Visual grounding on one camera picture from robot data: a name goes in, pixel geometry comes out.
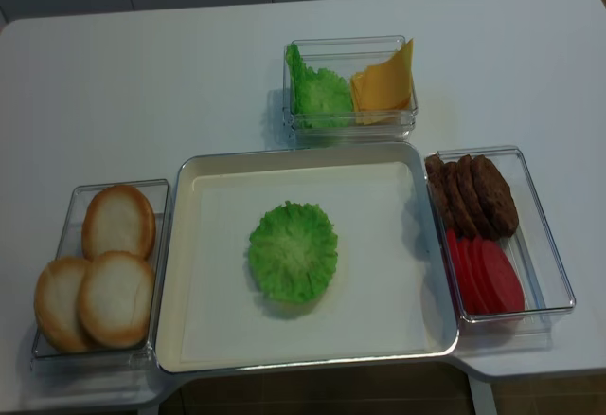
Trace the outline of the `red tomato slice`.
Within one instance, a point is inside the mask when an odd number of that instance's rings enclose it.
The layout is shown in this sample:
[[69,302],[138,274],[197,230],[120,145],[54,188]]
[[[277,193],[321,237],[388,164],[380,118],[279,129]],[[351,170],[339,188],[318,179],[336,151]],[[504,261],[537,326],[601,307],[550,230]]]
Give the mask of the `red tomato slice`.
[[473,281],[476,287],[477,295],[481,300],[481,307],[479,308],[479,311],[483,315],[487,315],[491,313],[492,302],[482,273],[484,264],[479,256],[481,244],[482,238],[480,236],[474,237],[469,244],[469,255],[471,259]]
[[459,252],[458,252],[457,237],[455,235],[455,232],[451,228],[449,228],[446,231],[446,238],[447,238],[447,244],[449,247],[449,251],[451,254],[451,259],[453,262],[454,272],[456,275],[456,280],[457,280],[457,285],[458,285],[459,292],[460,292],[460,297],[462,300],[462,305],[463,305],[463,308],[466,308],[466,289],[467,289],[467,287],[466,287],[466,281],[465,281],[465,274],[463,271],[463,267],[462,267]]
[[478,246],[482,279],[495,314],[517,313],[525,309],[522,285],[508,257],[493,241],[483,240]]
[[471,261],[469,258],[469,243],[470,241],[466,237],[462,237],[457,244],[457,249],[465,284],[465,309],[468,314],[477,315],[479,313],[479,304],[476,298],[476,289],[472,277]]

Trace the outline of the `green lettuce leaf on tray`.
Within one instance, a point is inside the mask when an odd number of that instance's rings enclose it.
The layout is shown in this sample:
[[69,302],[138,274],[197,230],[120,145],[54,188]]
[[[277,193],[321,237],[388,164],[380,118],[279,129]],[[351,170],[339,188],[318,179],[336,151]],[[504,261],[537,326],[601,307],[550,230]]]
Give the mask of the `green lettuce leaf on tray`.
[[249,242],[251,274],[267,298],[305,304],[329,287],[338,263],[338,236],[320,206],[287,201],[267,211]]

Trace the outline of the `green lettuce in container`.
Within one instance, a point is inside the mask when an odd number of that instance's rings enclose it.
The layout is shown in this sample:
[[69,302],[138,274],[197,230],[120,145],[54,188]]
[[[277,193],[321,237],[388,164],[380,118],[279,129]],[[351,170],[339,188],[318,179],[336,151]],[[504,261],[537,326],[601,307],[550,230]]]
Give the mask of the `green lettuce in container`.
[[293,83],[293,112],[303,128],[346,127],[353,103],[345,78],[327,68],[314,70],[304,62],[295,43],[286,50]]

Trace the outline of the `clear lettuce cheese container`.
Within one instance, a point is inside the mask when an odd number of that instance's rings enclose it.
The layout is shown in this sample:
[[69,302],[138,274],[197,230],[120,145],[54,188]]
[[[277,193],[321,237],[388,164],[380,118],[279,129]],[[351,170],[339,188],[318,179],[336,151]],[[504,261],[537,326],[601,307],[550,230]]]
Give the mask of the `clear lettuce cheese container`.
[[[307,64],[314,70],[327,68],[346,79],[349,90],[351,77],[363,71],[370,65],[383,63],[408,41],[402,36],[383,36],[366,38],[341,38],[322,40],[294,41]],[[383,112],[380,117],[385,121],[371,125],[356,123],[353,112],[348,115],[349,125],[346,127],[303,128],[299,125],[293,112],[294,90],[289,66],[284,51],[283,69],[283,112],[284,126],[299,146],[335,145],[338,143],[361,143],[379,141],[404,141],[415,128],[418,111],[414,83],[412,83],[412,98],[410,104],[401,110]]]

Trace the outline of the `yellow cheese slices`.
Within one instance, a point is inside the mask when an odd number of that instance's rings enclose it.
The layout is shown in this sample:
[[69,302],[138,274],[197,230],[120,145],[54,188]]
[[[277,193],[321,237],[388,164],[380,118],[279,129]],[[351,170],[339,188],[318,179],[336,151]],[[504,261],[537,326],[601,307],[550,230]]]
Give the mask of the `yellow cheese slices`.
[[356,123],[385,121],[383,112],[406,108],[412,98],[414,40],[401,45],[389,60],[373,64],[351,77],[350,90]]

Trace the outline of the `brown patty far left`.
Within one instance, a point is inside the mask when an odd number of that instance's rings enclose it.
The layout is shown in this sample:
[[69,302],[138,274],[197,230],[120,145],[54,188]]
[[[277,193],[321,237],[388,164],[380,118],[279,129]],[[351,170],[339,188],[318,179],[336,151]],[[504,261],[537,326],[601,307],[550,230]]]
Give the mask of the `brown patty far left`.
[[447,229],[453,232],[458,231],[455,217],[451,212],[449,199],[444,189],[442,181],[442,168],[444,163],[437,154],[432,154],[425,158],[425,170],[427,172],[428,182],[432,192],[434,204],[437,212],[441,216]]

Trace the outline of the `brown patty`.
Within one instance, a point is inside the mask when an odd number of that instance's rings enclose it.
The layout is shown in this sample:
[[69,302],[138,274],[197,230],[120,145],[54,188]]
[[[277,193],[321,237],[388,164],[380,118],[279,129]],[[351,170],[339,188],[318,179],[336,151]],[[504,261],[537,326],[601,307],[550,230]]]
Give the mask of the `brown patty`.
[[477,234],[484,239],[497,240],[499,235],[480,206],[479,198],[472,180],[471,162],[472,157],[469,154],[466,154],[456,163],[458,189],[466,205],[466,209],[477,229]]
[[483,154],[471,162],[472,180],[480,206],[500,237],[511,237],[519,216],[508,182]]
[[450,209],[461,234],[472,239],[478,234],[478,230],[467,210],[457,185],[456,164],[447,162],[442,168],[444,189],[449,199]]
[[434,204],[437,212],[441,216],[447,229],[453,232],[458,231],[455,217],[451,212],[449,199],[444,189],[442,181],[442,168],[444,163],[437,154],[432,154],[425,158],[425,170],[427,172],[428,182],[432,192]]

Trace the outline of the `white rectangular tray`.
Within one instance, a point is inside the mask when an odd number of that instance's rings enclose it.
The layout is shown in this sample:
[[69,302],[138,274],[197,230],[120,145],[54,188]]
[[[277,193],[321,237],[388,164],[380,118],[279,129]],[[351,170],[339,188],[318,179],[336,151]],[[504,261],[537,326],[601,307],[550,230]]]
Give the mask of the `white rectangular tray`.
[[[265,297],[251,233],[285,202],[338,238],[327,290]],[[422,159],[406,143],[197,156],[181,168],[155,339],[170,373],[434,358],[458,339]]]

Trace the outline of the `back bun half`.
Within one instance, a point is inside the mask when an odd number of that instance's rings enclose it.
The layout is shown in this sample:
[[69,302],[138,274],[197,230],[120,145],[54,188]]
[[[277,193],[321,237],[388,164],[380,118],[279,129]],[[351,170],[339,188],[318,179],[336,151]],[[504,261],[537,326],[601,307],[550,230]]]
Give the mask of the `back bun half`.
[[88,260],[107,251],[126,251],[147,259],[155,243],[155,216],[147,197],[131,185],[114,185],[90,202],[81,229]]

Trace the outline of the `bun half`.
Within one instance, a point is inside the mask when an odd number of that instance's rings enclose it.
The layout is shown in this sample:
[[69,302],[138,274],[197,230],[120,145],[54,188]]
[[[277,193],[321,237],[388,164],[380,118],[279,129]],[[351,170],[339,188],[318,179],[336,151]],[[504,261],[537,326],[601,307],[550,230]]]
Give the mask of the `bun half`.
[[77,296],[84,330],[108,348],[130,348],[142,341],[149,327],[154,283],[152,268],[132,253],[108,251],[95,258]]
[[89,264],[81,257],[56,259],[47,264],[36,283],[34,313],[38,328],[60,352],[86,352],[94,346],[77,312],[80,284]]
[[90,202],[81,229],[88,260],[107,251],[126,251],[147,259],[155,243],[155,216],[147,197],[131,185],[114,185]]

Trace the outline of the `front right bun half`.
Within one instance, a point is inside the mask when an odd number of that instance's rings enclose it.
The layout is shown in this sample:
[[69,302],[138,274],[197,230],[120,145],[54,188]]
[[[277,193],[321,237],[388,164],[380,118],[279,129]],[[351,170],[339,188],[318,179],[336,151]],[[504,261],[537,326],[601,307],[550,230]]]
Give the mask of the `front right bun half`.
[[132,253],[108,251],[95,258],[77,296],[84,330],[108,348],[130,348],[142,341],[149,327],[154,283],[152,268]]

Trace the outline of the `red tomato slice front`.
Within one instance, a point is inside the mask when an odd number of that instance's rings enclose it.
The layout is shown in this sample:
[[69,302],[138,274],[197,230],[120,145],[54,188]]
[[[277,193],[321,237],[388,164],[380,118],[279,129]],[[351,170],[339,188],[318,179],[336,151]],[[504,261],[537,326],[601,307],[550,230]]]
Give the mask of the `red tomato slice front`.
[[525,309],[522,285],[508,257],[493,241],[483,240],[478,246],[482,279],[495,314],[517,313]]

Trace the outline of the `clear patty tomato container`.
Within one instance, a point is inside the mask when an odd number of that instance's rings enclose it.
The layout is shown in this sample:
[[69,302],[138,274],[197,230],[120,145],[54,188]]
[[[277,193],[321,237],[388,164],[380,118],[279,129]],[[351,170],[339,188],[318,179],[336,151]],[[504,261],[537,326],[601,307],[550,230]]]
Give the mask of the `clear patty tomato container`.
[[482,241],[496,242],[504,251],[522,285],[525,309],[517,313],[483,315],[479,311],[481,300],[476,292],[479,313],[470,315],[462,305],[447,244],[448,229],[437,212],[426,172],[438,237],[443,243],[445,263],[451,276],[462,332],[509,336],[549,331],[558,318],[574,310],[576,298],[522,152],[516,147],[492,147],[433,154],[437,154],[444,164],[456,164],[466,154],[469,154],[472,160],[480,154],[490,159],[508,182],[519,216],[518,228],[511,237],[499,236],[497,240],[489,240],[478,234],[476,236],[480,236]]

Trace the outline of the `clear bun container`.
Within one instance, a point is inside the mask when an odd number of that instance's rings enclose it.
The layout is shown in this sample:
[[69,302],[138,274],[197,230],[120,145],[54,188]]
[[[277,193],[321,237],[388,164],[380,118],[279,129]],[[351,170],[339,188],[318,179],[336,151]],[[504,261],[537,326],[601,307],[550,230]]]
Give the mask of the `clear bun container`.
[[[155,218],[155,239],[148,263],[155,275],[151,296],[150,324],[144,338],[135,345],[122,349],[96,346],[87,352],[61,352],[38,330],[31,348],[30,367],[36,373],[85,372],[88,370],[124,370],[145,368],[152,361],[155,333],[166,268],[167,240],[172,222],[172,197],[169,181],[153,179],[131,184],[150,202]],[[111,184],[84,185],[74,188],[62,227],[56,256],[84,256],[81,248],[81,229],[85,213],[94,197]]]

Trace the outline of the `front left bun half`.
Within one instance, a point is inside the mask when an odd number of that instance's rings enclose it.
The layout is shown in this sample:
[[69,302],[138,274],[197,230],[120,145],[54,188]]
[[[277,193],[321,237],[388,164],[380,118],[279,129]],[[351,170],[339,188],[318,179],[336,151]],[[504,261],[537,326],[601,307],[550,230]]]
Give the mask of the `front left bun half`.
[[77,312],[80,284],[89,264],[81,257],[56,259],[47,264],[36,283],[34,313],[38,328],[60,352],[86,352],[94,346]]

